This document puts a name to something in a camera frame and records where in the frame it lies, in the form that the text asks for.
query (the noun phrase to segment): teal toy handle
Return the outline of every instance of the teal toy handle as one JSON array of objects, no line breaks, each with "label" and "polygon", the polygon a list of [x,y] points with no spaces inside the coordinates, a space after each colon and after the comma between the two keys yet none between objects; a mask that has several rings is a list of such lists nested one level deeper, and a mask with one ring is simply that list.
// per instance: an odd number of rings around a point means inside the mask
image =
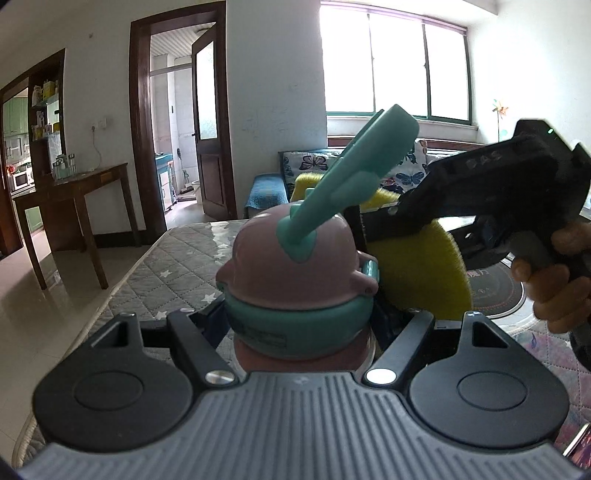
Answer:
[{"label": "teal toy handle", "polygon": [[374,115],[314,191],[279,222],[277,236],[284,251],[294,261],[309,258],[315,230],[345,208],[369,200],[417,135],[418,122],[399,105]]},{"label": "teal toy handle", "polygon": [[364,275],[373,278],[379,283],[379,268],[378,263],[375,260],[368,260],[361,268],[361,271]]}]

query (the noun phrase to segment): blue cushion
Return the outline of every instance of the blue cushion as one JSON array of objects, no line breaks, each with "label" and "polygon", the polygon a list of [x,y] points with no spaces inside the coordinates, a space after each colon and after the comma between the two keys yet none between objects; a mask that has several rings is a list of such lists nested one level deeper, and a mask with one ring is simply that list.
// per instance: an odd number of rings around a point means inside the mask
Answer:
[{"label": "blue cushion", "polygon": [[278,173],[264,173],[255,177],[251,194],[248,196],[244,209],[245,212],[249,207],[266,210],[282,203],[289,203],[283,178]]}]

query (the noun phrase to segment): silver screw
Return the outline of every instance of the silver screw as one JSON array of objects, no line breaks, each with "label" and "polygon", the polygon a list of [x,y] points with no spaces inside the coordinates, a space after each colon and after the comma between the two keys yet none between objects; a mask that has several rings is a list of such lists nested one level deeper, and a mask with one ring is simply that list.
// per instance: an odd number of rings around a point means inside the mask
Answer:
[{"label": "silver screw", "polygon": [[236,380],[236,375],[228,370],[212,370],[205,375],[205,381],[212,385],[228,385]]},{"label": "silver screw", "polygon": [[365,378],[373,385],[390,385],[396,380],[396,372],[388,368],[374,368],[365,374]]}]

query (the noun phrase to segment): butterfly pillow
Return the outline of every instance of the butterfly pillow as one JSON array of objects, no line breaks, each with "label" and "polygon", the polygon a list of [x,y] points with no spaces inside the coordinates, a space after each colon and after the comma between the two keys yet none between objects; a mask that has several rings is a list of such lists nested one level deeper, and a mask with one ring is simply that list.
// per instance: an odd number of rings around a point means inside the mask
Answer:
[{"label": "butterfly pillow", "polygon": [[338,150],[327,150],[320,152],[285,152],[283,154],[282,168],[285,183],[287,185],[287,196],[291,197],[296,178],[302,173],[324,173],[339,158]]},{"label": "butterfly pillow", "polygon": [[382,179],[382,187],[404,193],[421,183],[427,172],[427,142],[417,140],[413,149]]}]

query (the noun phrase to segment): finger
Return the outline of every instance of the finger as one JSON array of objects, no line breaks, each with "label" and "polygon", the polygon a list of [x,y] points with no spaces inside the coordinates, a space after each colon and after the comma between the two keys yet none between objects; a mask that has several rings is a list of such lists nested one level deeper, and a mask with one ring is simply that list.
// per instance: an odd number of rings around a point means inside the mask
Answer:
[{"label": "finger", "polygon": [[522,258],[516,258],[511,264],[513,278],[520,282],[527,282],[531,277],[531,265]]},{"label": "finger", "polygon": [[572,222],[552,235],[552,245],[563,255],[576,255],[591,248],[591,223]]},{"label": "finger", "polygon": [[546,303],[534,303],[534,315],[540,320],[555,322],[577,310],[591,293],[591,280],[579,277],[565,286],[553,299]]},{"label": "finger", "polygon": [[545,303],[569,284],[570,272],[566,265],[551,265],[534,273],[525,285],[527,296]]},{"label": "finger", "polygon": [[573,313],[570,313],[556,322],[548,322],[548,330],[551,333],[567,333],[579,325],[586,322],[591,315],[591,300],[583,300],[583,304],[576,309]]}]

